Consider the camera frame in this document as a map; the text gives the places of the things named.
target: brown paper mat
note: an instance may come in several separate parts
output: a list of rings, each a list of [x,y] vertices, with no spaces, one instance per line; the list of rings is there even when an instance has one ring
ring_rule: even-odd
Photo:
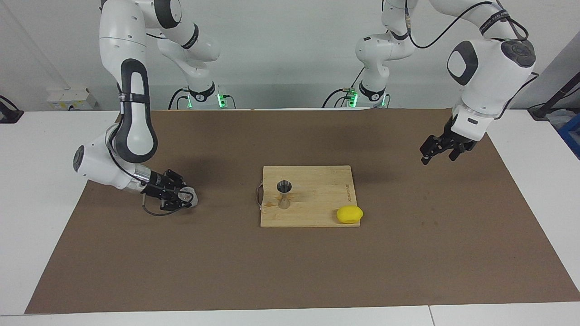
[[[155,218],[89,183],[26,313],[580,300],[489,138],[421,164],[449,114],[153,112],[147,165],[181,173],[200,205]],[[261,229],[264,165],[351,165],[362,226]]]

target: white table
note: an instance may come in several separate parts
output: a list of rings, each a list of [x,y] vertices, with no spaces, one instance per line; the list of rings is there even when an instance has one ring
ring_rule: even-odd
[[[580,303],[20,316],[85,187],[73,155],[116,117],[26,113],[0,125],[0,325],[580,325]],[[579,287],[580,161],[525,111],[508,111],[489,134]]]

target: cutting board handle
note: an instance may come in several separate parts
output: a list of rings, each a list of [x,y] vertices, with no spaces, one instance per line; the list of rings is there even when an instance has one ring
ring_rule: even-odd
[[[256,204],[260,206],[262,210],[262,202],[264,201],[264,180],[260,181],[260,184],[256,188]]]

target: black cable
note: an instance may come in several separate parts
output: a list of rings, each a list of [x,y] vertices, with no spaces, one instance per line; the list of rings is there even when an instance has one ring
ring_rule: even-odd
[[[232,102],[234,102],[234,109],[238,110],[238,107],[235,105],[235,98],[232,95],[224,95],[224,98],[230,98]]]
[[[119,124],[117,125],[117,128],[115,130],[113,130],[113,132],[111,133],[111,137],[109,138],[109,144],[112,146],[112,142],[113,142],[113,138],[115,137],[115,135],[117,134],[117,131],[119,130],[119,127],[121,126],[121,123],[123,122],[123,115],[121,115],[121,120],[119,122]],[[136,176],[132,175],[131,173],[129,173],[127,170],[125,170],[121,164],[119,164],[119,162],[117,162],[117,160],[115,159],[115,156],[113,155],[113,152],[107,148],[108,152],[109,152],[109,156],[111,157],[111,160],[113,161],[113,163],[115,163],[115,165],[117,166],[117,168],[119,168],[119,170],[121,170],[124,174],[128,175],[129,177],[131,177],[132,179],[137,180],[139,183],[141,183],[142,185],[146,185],[147,183],[145,183],[145,181],[137,178]],[[156,186],[154,184],[148,184],[148,186],[153,187],[155,189],[159,189],[161,191],[169,191],[171,193],[176,193],[176,194],[188,194],[191,196],[190,200],[186,202],[185,205],[181,206],[178,209],[175,209],[174,211],[168,212],[168,213],[164,213],[164,214],[157,214],[157,213],[153,213],[151,211],[149,211],[146,207],[145,207],[145,200],[143,200],[143,205],[141,205],[141,207],[143,208],[144,211],[146,211],[148,214],[151,214],[153,216],[168,216],[174,213],[177,213],[179,211],[181,211],[183,208],[189,207],[189,205],[191,204],[191,202],[193,201],[194,198],[194,194],[190,193],[189,191],[183,191],[183,190],[175,190],[175,189],[167,189],[167,188],[163,188],[163,187],[159,187]]]
[[[495,2],[497,2],[497,3],[498,3],[499,7],[500,7],[502,10],[505,10],[505,8],[503,7],[503,4],[502,4],[502,2],[501,2],[500,0],[496,0]],[[522,36],[521,36],[520,32],[518,32],[518,30],[517,30],[516,26],[514,25],[514,23],[513,23],[513,22],[511,22],[510,20],[507,20],[507,22],[509,23],[510,27],[512,28],[512,31],[513,31],[513,33],[514,33],[514,34],[517,36],[517,38],[518,38],[518,39],[522,38]]]
[[[159,37],[159,36],[155,36],[155,35],[149,34],[149,33],[147,33],[147,36],[150,36],[150,37],[153,37],[153,38],[156,38],[156,39],[167,39],[167,37]]]
[[[2,96],[2,95],[0,95],[0,99],[4,100],[4,102],[6,102],[6,103],[10,104],[10,105],[11,105],[13,108],[15,108],[15,109],[16,109],[16,111],[20,111],[20,110],[18,109],[18,107],[17,107],[17,106],[16,106],[14,103],[12,103],[12,101],[11,101],[11,100],[9,100],[9,99],[5,98],[5,97],[4,97],[4,96]]]
[[[338,102],[339,102],[340,100],[343,100],[343,101],[342,101],[342,103],[344,103],[344,102],[345,102],[344,100],[348,100],[348,99],[349,99],[349,97],[348,97],[348,96],[343,96],[343,97],[341,97],[340,99],[336,100],[336,103],[334,103],[334,107],[336,107],[336,106],[338,105]]]
[[[511,99],[509,99],[509,101],[506,102],[506,104],[503,106],[503,110],[502,110],[502,114],[499,115],[499,117],[496,118],[496,120],[499,120],[503,117],[503,114],[506,112],[506,110],[509,107],[509,104],[512,103],[513,99],[516,98],[516,96],[521,92],[522,89],[524,89],[524,87],[528,86],[532,81],[538,79],[538,77],[540,76],[540,74],[538,73],[531,73],[532,75],[534,75],[535,77],[530,79],[529,81],[525,82],[524,85],[522,85],[520,87],[520,89],[517,90],[516,94],[514,96],[512,96]]]
[[[355,79],[354,79],[354,81],[353,81],[352,85],[350,85],[350,88],[353,88],[353,87],[354,87],[354,84],[356,84],[356,83],[357,83],[357,81],[358,81],[358,79],[361,77],[361,74],[363,73],[363,71],[364,71],[364,67],[363,67],[363,68],[361,69],[361,71],[358,73],[358,75],[357,75],[357,78],[355,78]],[[343,107],[344,105],[345,105],[345,100],[343,100],[343,101],[342,101],[342,103],[340,104],[340,107]]]
[[[391,105],[391,94],[387,94],[385,96],[389,97],[389,102],[387,103],[387,107],[386,107],[386,108],[389,108],[389,106]]]
[[[339,88],[339,89],[335,90],[334,92],[330,93],[330,95],[328,95],[327,99],[324,101],[324,104],[322,105],[322,107],[326,107],[326,104],[328,103],[328,101],[330,101],[331,97],[334,96],[334,94],[337,94],[340,92],[344,92],[344,90],[342,88]]]
[[[145,184],[145,182],[143,180],[141,180],[141,179],[137,178],[136,176],[132,175],[131,173],[127,172],[127,170],[125,170],[121,166],[121,164],[119,164],[119,162],[117,162],[117,160],[115,159],[115,157],[113,155],[113,152],[111,150],[108,150],[108,152],[109,152],[109,155],[111,156],[111,160],[113,160],[113,163],[115,163],[115,165],[117,166],[117,168],[119,168],[121,171],[123,171],[124,174],[126,174],[126,175],[130,176],[131,178],[137,180],[141,184]],[[163,187],[156,186],[154,184],[148,184],[148,186],[153,187],[155,189],[159,189],[161,191],[169,191],[170,193],[176,193],[176,194],[188,194],[188,195],[191,196],[191,198],[189,199],[189,201],[186,202],[185,205],[181,206],[178,209],[175,209],[174,211],[171,211],[171,212],[168,212],[168,213],[163,213],[163,214],[158,214],[158,213],[154,213],[154,212],[149,211],[147,209],[147,207],[145,206],[145,198],[143,198],[143,204],[141,205],[141,207],[143,208],[143,210],[145,212],[147,212],[148,214],[153,215],[153,216],[169,216],[171,214],[175,214],[175,213],[181,211],[182,209],[189,207],[189,205],[191,204],[191,202],[193,201],[193,198],[194,198],[194,194],[190,193],[189,191],[167,189],[167,188],[163,188]]]
[[[187,96],[182,96],[180,98],[177,99],[177,109],[179,110],[179,100],[187,100],[189,102],[189,97]]]
[[[563,97],[562,97],[562,98],[561,98],[559,101],[561,101],[561,100],[565,99],[566,97],[570,97],[570,96],[574,95],[574,93],[576,93],[576,92],[577,92],[577,91],[579,91],[579,90],[580,90],[580,87],[576,88],[576,90],[574,90],[573,92],[570,92],[570,93],[566,94],[566,96],[563,96]],[[544,104],[547,104],[547,102],[544,102],[544,103],[541,103],[541,104],[536,104],[536,105],[534,105],[534,106],[531,106],[531,107],[529,107],[529,108],[526,108],[525,110],[529,110],[529,109],[531,109],[531,108],[534,108],[534,107],[542,106],[542,105],[544,105]]]
[[[408,1],[409,0],[405,0],[405,15],[409,15],[409,7],[408,7]],[[451,27],[453,27],[453,25],[455,25],[459,19],[461,19],[463,16],[465,16],[467,13],[469,13],[472,9],[479,7],[481,5],[491,5],[493,4],[493,2],[491,1],[482,1],[482,2],[478,2],[475,5],[469,7],[467,10],[465,10],[463,13],[461,13],[461,15],[457,16],[457,18],[455,18],[455,20],[430,44],[426,45],[426,46],[422,46],[422,45],[418,45],[417,43],[415,43],[415,40],[413,39],[413,36],[411,34],[411,21],[410,21],[410,17],[409,17],[409,26],[407,27],[407,30],[409,32],[409,38],[411,39],[411,42],[413,43],[413,45],[415,45],[417,48],[419,49],[427,49],[429,47],[431,47],[433,44],[435,44],[437,41],[439,41],[443,35],[445,35],[450,29]]]
[[[524,36],[522,37],[520,35],[520,33],[517,32],[517,30],[516,30],[516,36],[518,37],[518,39],[516,41],[525,41],[525,40],[528,39],[528,37],[530,37],[530,33],[528,32],[528,30],[522,24],[518,23],[515,19],[513,19],[511,17],[508,18],[507,20],[510,22],[510,24],[515,24],[516,26],[520,27],[520,29],[522,31],[524,31]]]
[[[184,92],[183,88],[178,89],[173,96],[171,97],[171,101],[169,101],[169,106],[167,107],[167,110],[171,110],[171,107],[173,105],[173,101],[175,101],[175,98],[177,97],[177,94]]]

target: wooden cutting board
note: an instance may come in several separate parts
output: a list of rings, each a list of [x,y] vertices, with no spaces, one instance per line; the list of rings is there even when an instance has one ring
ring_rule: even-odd
[[[292,183],[287,209],[278,206],[282,195],[277,185],[282,180]],[[264,166],[263,186],[261,227],[360,226],[336,218],[339,208],[357,205],[350,165]]]

